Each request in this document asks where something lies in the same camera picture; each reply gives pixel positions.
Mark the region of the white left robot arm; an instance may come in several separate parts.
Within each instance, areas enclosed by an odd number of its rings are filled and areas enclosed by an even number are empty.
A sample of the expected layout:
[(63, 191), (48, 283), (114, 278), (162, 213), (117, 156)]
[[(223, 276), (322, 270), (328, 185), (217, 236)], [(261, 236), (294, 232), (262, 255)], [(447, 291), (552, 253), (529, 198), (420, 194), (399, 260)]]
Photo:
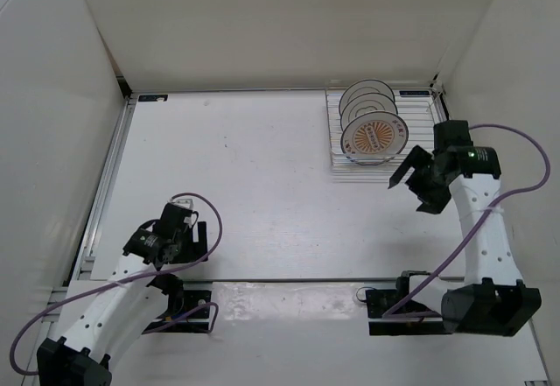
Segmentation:
[(142, 224), (125, 244), (105, 291), (97, 292), (80, 317), (37, 352), (42, 385), (109, 385), (123, 353), (159, 316), (184, 304), (183, 283), (165, 266), (192, 263), (207, 252), (193, 239), (198, 214), (193, 201), (169, 201), (161, 216)]

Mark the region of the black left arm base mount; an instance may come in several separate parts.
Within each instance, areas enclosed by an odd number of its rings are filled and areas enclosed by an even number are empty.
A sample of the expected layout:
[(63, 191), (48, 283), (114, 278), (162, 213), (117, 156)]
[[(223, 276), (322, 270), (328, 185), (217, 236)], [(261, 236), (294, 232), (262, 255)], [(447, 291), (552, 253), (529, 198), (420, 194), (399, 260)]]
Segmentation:
[(176, 293), (168, 309), (154, 319), (143, 334), (157, 330), (159, 333), (209, 333), (214, 317), (211, 282), (183, 283), (182, 292)]

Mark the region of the orange sunburst plate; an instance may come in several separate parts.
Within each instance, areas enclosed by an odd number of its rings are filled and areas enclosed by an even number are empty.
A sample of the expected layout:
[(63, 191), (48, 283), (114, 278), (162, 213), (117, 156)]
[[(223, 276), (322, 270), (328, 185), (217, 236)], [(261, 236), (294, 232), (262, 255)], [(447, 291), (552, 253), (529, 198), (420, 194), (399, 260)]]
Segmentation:
[(409, 141), (407, 123), (385, 111), (366, 113), (352, 120), (342, 132), (343, 154), (360, 165), (378, 165), (400, 154)]

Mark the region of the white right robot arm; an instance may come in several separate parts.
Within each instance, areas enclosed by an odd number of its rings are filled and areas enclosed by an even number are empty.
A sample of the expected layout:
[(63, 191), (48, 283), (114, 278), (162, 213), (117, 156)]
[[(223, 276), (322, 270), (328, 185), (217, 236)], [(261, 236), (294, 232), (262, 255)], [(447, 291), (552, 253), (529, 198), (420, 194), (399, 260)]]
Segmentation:
[(447, 333), (515, 336), (540, 308), (536, 288), (527, 287), (509, 246), (501, 214), (501, 168), (490, 147), (450, 146), (429, 153), (414, 147), (390, 177), (438, 214), (453, 201), (463, 239), (431, 273), (408, 273), (385, 319), (441, 317)]

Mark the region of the white plate flower outline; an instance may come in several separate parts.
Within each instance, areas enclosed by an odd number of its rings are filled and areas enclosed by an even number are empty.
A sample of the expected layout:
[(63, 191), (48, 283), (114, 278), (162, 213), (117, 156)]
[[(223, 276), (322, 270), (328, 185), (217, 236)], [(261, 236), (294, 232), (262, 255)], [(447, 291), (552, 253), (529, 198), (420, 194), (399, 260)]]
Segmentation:
[(358, 95), (345, 106), (340, 116), (340, 126), (345, 129), (355, 118), (375, 111), (398, 114), (394, 100), (383, 94), (367, 93)]
[(365, 79), (349, 86), (341, 96), (339, 103), (348, 104), (353, 98), (370, 93), (385, 95), (392, 101), (395, 99), (392, 88), (386, 82), (376, 79)]

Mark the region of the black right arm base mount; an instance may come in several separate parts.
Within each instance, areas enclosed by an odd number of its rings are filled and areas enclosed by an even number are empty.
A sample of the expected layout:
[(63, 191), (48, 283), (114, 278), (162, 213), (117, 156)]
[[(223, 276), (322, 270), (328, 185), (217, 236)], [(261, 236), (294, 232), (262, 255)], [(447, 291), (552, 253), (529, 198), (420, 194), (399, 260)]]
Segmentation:
[(355, 293), (359, 304), (365, 305), (368, 333), (371, 337), (447, 335), (443, 321), (437, 313), (414, 300), (383, 318), (383, 314), (410, 292), (412, 276), (427, 276), (425, 271), (405, 271), (390, 289), (362, 286)]

